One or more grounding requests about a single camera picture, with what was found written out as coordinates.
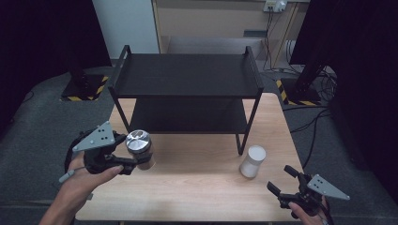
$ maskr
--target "wooden table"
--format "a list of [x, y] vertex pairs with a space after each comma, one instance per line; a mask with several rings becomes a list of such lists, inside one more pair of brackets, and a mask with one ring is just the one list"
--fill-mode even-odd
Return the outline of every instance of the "wooden table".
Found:
[[[134, 99], [121, 99], [132, 113]], [[253, 100], [244, 100], [247, 114]], [[110, 122], [126, 133], [117, 109]], [[267, 157], [254, 179], [239, 172], [244, 157], [231, 134], [151, 135], [156, 164], [148, 171], [135, 169], [94, 190], [93, 199], [78, 212], [79, 220], [117, 221], [293, 221], [268, 191], [271, 181], [282, 193], [298, 192], [299, 182], [283, 171], [285, 165], [301, 171], [296, 148], [277, 96], [263, 94], [253, 121], [247, 148], [261, 145]], [[128, 158], [124, 144], [115, 154]]]

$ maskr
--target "human hand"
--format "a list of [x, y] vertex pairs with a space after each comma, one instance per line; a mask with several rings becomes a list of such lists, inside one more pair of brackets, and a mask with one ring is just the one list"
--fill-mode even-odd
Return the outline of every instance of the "human hand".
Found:
[[[84, 153], [80, 153], [70, 164], [69, 170], [84, 166]], [[70, 224], [76, 213], [84, 206], [87, 197], [98, 186], [112, 180], [123, 170], [116, 166], [91, 174], [87, 169], [76, 170], [61, 187], [54, 202], [44, 214], [40, 224]]]

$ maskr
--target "white paper cup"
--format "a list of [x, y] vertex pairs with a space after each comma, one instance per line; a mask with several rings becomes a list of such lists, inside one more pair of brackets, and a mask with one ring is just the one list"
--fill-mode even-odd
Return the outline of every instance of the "white paper cup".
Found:
[[240, 164], [240, 172], [248, 178], [254, 178], [260, 169], [261, 163], [266, 159], [266, 155], [266, 150], [262, 146], [251, 146], [242, 164]]

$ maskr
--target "yellow black hazard tape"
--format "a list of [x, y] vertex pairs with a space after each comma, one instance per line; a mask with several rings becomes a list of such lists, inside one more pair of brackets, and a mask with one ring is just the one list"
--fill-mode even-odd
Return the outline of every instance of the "yellow black hazard tape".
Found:
[[290, 100], [288, 95], [283, 89], [282, 82], [280, 80], [276, 81], [276, 84], [278, 85], [279, 92], [281, 93], [281, 98], [282, 101], [285, 105], [320, 105], [321, 102], [319, 101], [295, 101], [295, 100]]
[[99, 88], [97, 89], [97, 94], [95, 96], [92, 97], [61, 97], [62, 101], [82, 101], [82, 100], [97, 100], [100, 96], [100, 93], [103, 90], [103, 87], [106, 84], [106, 81], [108, 81], [108, 77], [104, 76], [102, 78], [101, 84], [99, 86]]

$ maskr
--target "shelf tier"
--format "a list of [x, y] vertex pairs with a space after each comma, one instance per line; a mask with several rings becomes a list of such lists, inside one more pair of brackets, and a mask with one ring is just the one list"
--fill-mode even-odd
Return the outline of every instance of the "shelf tier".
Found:
[[130, 130], [244, 134], [247, 125], [242, 99], [139, 98], [135, 103]]

